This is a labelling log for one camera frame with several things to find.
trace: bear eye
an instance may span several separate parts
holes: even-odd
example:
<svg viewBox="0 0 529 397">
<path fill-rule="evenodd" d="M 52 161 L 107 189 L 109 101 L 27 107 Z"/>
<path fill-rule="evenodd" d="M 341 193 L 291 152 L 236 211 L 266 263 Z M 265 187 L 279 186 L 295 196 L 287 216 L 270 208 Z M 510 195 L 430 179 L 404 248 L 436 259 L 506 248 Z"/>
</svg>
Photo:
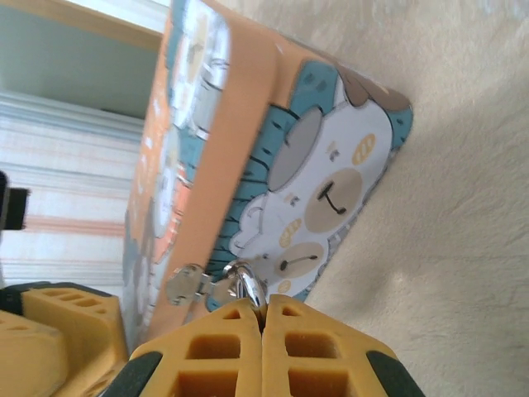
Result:
<svg viewBox="0 0 529 397">
<path fill-rule="evenodd" d="M 340 152 L 335 149 L 329 154 L 329 160 L 334 161 L 335 158 L 338 157 L 339 155 L 340 155 Z"/>
<path fill-rule="evenodd" d="M 294 196 L 292 197 L 292 199 L 290 200 L 290 206 L 291 207 L 295 207 L 296 206 L 296 203 L 299 201 L 299 197 L 298 196 Z"/>
</svg>

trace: metal loop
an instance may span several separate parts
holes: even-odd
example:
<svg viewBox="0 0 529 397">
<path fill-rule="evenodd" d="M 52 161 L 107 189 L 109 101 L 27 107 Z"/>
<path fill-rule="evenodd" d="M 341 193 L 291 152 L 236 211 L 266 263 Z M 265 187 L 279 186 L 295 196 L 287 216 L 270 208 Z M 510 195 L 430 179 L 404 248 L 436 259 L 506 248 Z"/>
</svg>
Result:
<svg viewBox="0 0 529 397">
<path fill-rule="evenodd" d="M 238 299 L 249 298 L 260 319 L 266 317 L 266 286 L 251 269 L 248 262 L 232 261 L 224 268 L 224 276 L 235 278 L 234 292 Z"/>
</svg>

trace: bear ear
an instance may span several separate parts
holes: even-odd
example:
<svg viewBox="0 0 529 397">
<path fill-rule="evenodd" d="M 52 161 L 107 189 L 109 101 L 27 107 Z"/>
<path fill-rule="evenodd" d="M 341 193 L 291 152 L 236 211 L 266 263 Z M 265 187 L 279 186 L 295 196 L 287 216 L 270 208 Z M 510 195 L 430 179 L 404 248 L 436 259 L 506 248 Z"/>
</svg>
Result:
<svg viewBox="0 0 529 397">
<path fill-rule="evenodd" d="M 410 102 L 401 93 L 384 88 L 340 64 L 336 64 L 336 68 L 343 79 L 346 96 L 353 106 L 362 106 L 371 98 L 388 112 L 399 112 L 410 107 Z"/>
<path fill-rule="evenodd" d="M 269 173 L 268 186 L 271 192 L 290 182 L 308 160 L 320 134 L 322 119 L 320 108 L 310 108 L 286 135 Z"/>
</svg>

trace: metal clasp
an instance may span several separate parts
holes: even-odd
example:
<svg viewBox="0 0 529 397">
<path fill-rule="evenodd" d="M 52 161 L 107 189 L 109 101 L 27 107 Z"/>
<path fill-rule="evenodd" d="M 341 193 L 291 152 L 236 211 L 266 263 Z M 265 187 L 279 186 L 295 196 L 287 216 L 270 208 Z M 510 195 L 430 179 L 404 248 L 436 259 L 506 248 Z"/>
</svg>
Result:
<svg viewBox="0 0 529 397">
<path fill-rule="evenodd" d="M 230 262 L 217 282 L 203 273 L 199 265 L 186 265 L 167 280 L 165 293 L 175 306 L 195 304 L 208 296 L 220 305 L 249 298 L 259 318 L 266 315 L 266 285 L 245 261 Z"/>
</svg>

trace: square hole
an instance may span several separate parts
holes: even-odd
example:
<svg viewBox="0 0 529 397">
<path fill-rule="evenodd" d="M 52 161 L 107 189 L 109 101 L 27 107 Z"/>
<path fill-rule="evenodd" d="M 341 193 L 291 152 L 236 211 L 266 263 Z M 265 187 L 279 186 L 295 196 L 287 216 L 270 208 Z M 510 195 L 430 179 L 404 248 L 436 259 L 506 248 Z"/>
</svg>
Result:
<svg viewBox="0 0 529 397">
<path fill-rule="evenodd" d="M 239 358 L 241 340 L 237 335 L 200 335 L 189 344 L 188 360 Z"/>
<path fill-rule="evenodd" d="M 8 328 L 8 331 L 27 331 L 29 328 L 23 325 L 17 325 L 15 327 Z"/>
<path fill-rule="evenodd" d="M 292 397 L 353 397 L 345 371 L 288 371 Z"/>
<path fill-rule="evenodd" d="M 76 299 L 81 299 L 83 296 L 82 295 L 79 295 L 79 294 L 71 294 L 71 295 L 66 295 L 66 296 L 63 296 L 62 298 L 60 298 L 60 300 L 63 300 L 65 302 L 68 302 L 70 300 L 76 300 Z"/>
<path fill-rule="evenodd" d="M 65 291 L 63 289 L 52 289 L 50 291 L 44 291 L 44 295 L 47 295 L 47 296 L 59 296 L 59 295 L 64 295 L 64 294 L 67 294 L 68 291 Z"/>
<path fill-rule="evenodd" d="M 286 335 L 284 344 L 291 357 L 340 357 L 336 344 L 324 333 L 291 332 Z"/>
<path fill-rule="evenodd" d="M 99 301 L 96 299 L 83 299 L 75 303 L 77 306 L 81 306 L 82 308 L 90 308 L 92 306 L 96 306 L 100 304 Z"/>
<path fill-rule="evenodd" d="M 174 397 L 235 397 L 237 376 L 233 371 L 181 372 Z"/>
</svg>

